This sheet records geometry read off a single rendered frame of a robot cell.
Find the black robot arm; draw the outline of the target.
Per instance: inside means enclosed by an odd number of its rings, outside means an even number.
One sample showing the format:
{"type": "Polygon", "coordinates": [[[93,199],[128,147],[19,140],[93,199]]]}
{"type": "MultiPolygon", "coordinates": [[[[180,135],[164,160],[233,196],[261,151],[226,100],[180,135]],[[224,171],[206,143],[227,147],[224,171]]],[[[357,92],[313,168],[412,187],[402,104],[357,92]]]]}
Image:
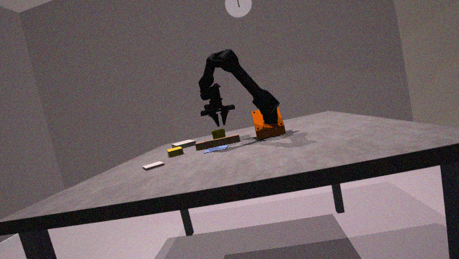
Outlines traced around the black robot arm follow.
{"type": "Polygon", "coordinates": [[[263,115],[265,124],[278,123],[278,110],[280,102],[267,90],[261,89],[249,74],[240,66],[235,53],[231,49],[226,49],[218,53],[211,54],[206,60],[204,74],[199,80],[200,97],[202,100],[209,100],[213,97],[219,97],[221,87],[214,83],[214,69],[221,67],[223,70],[231,72],[238,81],[251,93],[254,100],[252,101],[259,108],[263,115]],[[211,86],[211,87],[210,87],[211,86]]]}

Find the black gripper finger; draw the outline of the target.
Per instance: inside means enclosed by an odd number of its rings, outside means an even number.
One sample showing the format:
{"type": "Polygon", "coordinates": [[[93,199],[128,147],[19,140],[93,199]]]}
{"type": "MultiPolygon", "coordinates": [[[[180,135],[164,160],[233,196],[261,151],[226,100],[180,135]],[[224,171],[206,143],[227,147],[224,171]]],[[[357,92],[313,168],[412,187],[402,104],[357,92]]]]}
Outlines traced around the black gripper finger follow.
{"type": "Polygon", "coordinates": [[[217,126],[219,127],[220,124],[219,124],[219,119],[218,119],[218,114],[213,114],[213,115],[209,115],[211,118],[213,118],[213,120],[215,121],[215,123],[217,124],[217,126]]]}
{"type": "Polygon", "coordinates": [[[229,112],[229,111],[220,113],[220,114],[221,114],[221,117],[222,117],[222,123],[223,123],[223,125],[225,125],[225,122],[226,122],[226,119],[227,119],[228,112],[229,112]]]}

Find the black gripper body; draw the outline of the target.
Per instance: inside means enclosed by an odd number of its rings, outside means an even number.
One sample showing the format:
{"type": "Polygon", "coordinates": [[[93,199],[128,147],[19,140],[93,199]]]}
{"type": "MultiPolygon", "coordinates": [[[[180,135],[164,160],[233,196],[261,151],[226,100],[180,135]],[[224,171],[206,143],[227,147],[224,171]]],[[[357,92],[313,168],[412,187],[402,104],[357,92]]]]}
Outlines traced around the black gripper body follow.
{"type": "Polygon", "coordinates": [[[210,103],[211,103],[211,106],[212,106],[212,110],[208,109],[208,110],[201,111],[201,116],[213,115],[213,114],[216,114],[216,112],[219,112],[219,111],[223,113],[223,112],[227,112],[228,110],[235,109],[235,106],[233,104],[232,105],[223,106],[221,100],[222,100],[221,96],[210,98],[210,103]]]}

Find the white flat bar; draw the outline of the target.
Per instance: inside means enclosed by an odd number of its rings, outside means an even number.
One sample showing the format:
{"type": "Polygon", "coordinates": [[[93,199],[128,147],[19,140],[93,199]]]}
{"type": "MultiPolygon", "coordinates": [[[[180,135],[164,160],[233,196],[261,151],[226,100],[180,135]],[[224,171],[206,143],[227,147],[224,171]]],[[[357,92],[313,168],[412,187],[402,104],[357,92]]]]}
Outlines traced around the white flat bar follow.
{"type": "Polygon", "coordinates": [[[163,162],[157,162],[157,163],[153,163],[153,164],[146,165],[146,166],[144,165],[142,167],[145,170],[149,170],[149,169],[155,169],[155,168],[158,168],[158,167],[161,167],[161,166],[164,166],[164,165],[165,165],[165,163],[163,163],[163,162]]]}

